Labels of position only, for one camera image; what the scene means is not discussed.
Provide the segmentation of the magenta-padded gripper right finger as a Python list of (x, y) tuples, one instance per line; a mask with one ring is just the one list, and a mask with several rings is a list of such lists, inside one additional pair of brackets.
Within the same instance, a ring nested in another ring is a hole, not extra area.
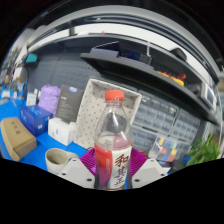
[(131, 151), (128, 188), (136, 189), (146, 186), (167, 175), (167, 171), (155, 160), (146, 159), (139, 151)]

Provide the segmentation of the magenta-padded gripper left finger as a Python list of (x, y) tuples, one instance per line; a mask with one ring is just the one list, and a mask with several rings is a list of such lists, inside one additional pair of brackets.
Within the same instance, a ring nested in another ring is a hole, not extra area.
[(71, 158), (59, 177), (81, 187), (95, 189), (98, 186), (95, 151), (91, 149), (80, 158)]

